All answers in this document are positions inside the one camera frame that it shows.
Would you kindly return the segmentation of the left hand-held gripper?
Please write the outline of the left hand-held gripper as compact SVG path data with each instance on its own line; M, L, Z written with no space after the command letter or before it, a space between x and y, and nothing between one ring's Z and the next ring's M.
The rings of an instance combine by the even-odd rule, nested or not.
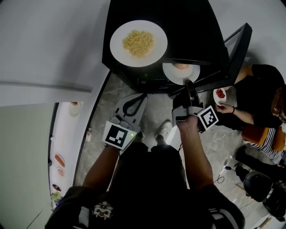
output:
M148 96L134 93L123 97L116 105L111 120L105 124L102 141L119 150L125 150L141 131L139 126Z

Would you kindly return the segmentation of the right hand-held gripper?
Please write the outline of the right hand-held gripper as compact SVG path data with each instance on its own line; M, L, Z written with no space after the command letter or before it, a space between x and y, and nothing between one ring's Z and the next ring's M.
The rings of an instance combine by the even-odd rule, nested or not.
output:
M174 97L172 107L173 127L179 122L186 121L190 116L196 116L198 131L202 133L211 129L219 121L212 106L203 107L193 82L190 80L185 81L184 88Z

